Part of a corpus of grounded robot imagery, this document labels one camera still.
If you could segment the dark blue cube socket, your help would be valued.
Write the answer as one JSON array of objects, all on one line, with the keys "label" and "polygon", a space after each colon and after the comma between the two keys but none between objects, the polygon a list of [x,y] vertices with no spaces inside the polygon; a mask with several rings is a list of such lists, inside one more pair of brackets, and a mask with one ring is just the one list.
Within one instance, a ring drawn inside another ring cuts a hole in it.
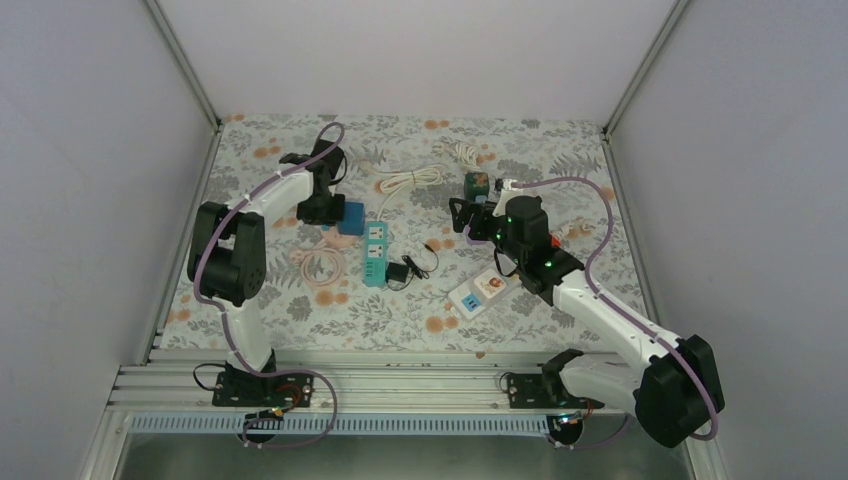
[{"label": "dark blue cube socket", "polygon": [[365,206],[360,202],[346,201],[343,218],[336,224],[338,233],[345,236],[364,235],[366,223]]}]

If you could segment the black plug adapter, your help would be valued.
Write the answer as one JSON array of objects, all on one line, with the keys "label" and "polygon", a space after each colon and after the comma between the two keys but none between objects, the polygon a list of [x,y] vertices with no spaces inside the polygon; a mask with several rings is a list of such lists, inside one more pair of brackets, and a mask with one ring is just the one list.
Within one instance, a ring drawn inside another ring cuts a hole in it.
[{"label": "black plug adapter", "polygon": [[435,265],[425,269],[417,264],[410,255],[403,255],[400,262],[389,262],[385,270],[386,286],[391,291],[402,291],[407,288],[413,280],[426,280],[439,266],[439,258],[436,251],[429,244],[424,244],[425,249],[434,256]]}]

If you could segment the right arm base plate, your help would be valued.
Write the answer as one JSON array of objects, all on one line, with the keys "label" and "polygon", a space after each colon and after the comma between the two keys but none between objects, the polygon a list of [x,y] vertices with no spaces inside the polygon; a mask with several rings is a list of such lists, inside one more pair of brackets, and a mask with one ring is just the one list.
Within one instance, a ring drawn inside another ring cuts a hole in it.
[{"label": "right arm base plate", "polygon": [[509,408],[518,409],[603,409],[605,404],[565,393],[550,393],[542,374],[505,372],[498,385],[507,396]]}]

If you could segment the dark green cube socket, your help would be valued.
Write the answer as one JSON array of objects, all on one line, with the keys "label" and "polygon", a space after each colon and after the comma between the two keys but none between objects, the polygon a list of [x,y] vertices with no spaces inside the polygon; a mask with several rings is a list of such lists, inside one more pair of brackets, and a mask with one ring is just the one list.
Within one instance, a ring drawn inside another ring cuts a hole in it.
[{"label": "dark green cube socket", "polygon": [[463,182],[464,199],[471,202],[485,202],[490,192],[489,175],[485,172],[467,172]]}]

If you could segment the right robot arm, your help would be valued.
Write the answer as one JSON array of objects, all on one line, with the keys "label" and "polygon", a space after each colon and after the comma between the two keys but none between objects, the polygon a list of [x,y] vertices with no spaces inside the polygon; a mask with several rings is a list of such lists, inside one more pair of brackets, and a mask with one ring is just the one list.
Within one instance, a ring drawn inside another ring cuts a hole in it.
[{"label": "right robot arm", "polygon": [[725,400],[709,343],[697,335],[682,338],[618,304],[587,265],[555,244],[541,198],[451,198],[448,206],[455,232],[491,243],[514,264],[528,292],[584,322],[619,357],[604,361],[575,349],[557,354],[542,368],[541,391],[549,404],[598,401],[626,413],[664,447],[717,435]]}]

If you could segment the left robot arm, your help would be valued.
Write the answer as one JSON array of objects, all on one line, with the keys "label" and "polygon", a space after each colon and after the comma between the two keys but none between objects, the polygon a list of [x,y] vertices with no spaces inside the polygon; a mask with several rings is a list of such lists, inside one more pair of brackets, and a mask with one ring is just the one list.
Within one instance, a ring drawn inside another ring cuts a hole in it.
[{"label": "left robot arm", "polygon": [[267,274],[266,231],[289,210],[307,225],[341,221],[345,197],[335,186],[345,163],[337,143],[319,139],[309,155],[284,156],[279,170],[245,196],[207,201],[197,211],[187,275],[195,298],[221,315],[224,385],[252,404],[270,402],[279,382],[256,301]]}]

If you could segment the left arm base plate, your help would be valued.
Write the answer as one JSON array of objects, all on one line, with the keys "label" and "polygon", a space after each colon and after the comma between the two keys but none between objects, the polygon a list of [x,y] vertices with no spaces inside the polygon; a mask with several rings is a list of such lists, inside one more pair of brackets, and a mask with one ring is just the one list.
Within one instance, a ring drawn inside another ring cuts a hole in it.
[{"label": "left arm base plate", "polygon": [[314,376],[293,373],[271,378],[241,370],[218,374],[211,403],[215,407],[306,408],[314,390]]}]

